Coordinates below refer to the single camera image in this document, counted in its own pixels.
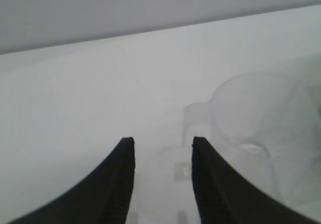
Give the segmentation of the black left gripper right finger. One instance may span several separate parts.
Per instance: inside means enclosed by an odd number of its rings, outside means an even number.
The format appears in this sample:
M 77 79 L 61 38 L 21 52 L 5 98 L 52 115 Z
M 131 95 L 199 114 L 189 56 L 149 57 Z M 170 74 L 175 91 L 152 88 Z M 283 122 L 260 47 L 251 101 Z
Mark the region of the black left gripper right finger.
M 204 137 L 194 137 L 192 184 L 201 223 L 314 223 L 242 177 Z

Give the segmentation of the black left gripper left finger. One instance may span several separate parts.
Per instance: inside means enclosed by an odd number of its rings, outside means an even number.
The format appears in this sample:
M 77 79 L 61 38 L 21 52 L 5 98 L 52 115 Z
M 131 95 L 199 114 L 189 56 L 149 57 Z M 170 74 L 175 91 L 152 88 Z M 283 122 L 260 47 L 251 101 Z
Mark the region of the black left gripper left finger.
M 134 139 L 125 137 L 73 188 L 13 223 L 125 223 L 134 173 Z

